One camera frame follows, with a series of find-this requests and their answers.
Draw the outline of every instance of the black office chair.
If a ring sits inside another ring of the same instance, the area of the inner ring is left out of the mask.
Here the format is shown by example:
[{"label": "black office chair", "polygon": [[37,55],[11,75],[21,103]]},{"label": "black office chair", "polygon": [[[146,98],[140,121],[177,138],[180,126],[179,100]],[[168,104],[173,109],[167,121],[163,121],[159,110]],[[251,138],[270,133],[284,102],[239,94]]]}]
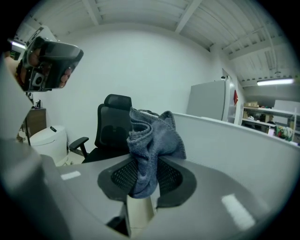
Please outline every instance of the black office chair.
[{"label": "black office chair", "polygon": [[85,160],[82,163],[95,162],[119,157],[129,153],[128,133],[132,130],[129,111],[131,98],[110,94],[104,104],[98,107],[98,127],[95,139],[96,148],[87,154],[84,143],[88,137],[82,137],[70,144],[70,150],[80,147]]}]

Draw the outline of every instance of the toilet lid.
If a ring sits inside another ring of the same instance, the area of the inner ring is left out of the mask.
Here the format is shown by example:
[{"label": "toilet lid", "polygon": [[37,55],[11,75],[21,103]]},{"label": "toilet lid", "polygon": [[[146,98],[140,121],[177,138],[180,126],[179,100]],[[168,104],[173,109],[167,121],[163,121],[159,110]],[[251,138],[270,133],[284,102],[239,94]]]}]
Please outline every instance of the toilet lid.
[{"label": "toilet lid", "polygon": [[39,146],[54,142],[65,131],[63,126],[52,126],[56,132],[47,127],[30,137],[31,146]]}]

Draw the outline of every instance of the person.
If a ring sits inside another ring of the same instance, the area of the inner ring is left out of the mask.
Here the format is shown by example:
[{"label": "person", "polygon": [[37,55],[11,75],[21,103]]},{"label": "person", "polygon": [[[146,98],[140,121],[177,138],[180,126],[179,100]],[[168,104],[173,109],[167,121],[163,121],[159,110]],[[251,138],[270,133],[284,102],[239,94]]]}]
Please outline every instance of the person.
[{"label": "person", "polygon": [[[25,84],[25,77],[26,77],[26,68],[22,65],[21,60],[14,60],[10,57],[10,50],[11,50],[11,43],[7,42],[7,45],[5,46],[5,52],[4,52],[4,61],[9,69],[9,71],[13,74],[21,88],[23,89],[23,86]],[[36,49],[31,53],[29,56],[29,64],[32,66],[37,66],[39,64],[38,58],[40,54],[41,49]],[[71,68],[67,68],[64,75],[60,78],[60,88],[63,88],[72,73]]]}]

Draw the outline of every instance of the white refrigerator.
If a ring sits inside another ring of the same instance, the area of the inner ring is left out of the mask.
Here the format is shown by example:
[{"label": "white refrigerator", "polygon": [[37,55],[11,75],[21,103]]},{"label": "white refrigerator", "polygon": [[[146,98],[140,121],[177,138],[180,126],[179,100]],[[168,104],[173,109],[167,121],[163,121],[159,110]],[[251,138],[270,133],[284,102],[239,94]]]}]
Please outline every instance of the white refrigerator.
[{"label": "white refrigerator", "polygon": [[206,82],[191,87],[187,114],[234,123],[235,86],[228,76],[225,80]]}]

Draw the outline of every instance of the chair armrest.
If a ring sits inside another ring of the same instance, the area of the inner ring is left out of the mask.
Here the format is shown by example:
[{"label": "chair armrest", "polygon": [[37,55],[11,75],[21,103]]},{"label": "chair armrest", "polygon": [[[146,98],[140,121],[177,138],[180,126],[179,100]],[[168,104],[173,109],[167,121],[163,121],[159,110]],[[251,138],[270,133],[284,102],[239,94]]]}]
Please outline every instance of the chair armrest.
[{"label": "chair armrest", "polygon": [[85,143],[86,141],[88,141],[88,139],[89,139],[88,137],[81,137],[81,138],[75,140],[74,142],[72,142],[72,143],[69,145],[70,150],[75,150],[75,149],[77,149],[77,148],[80,147],[80,149],[81,149],[81,151],[82,151],[82,153],[83,153],[84,158],[86,158],[86,157],[88,156],[88,154],[87,154],[87,152],[86,152],[84,143]]}]

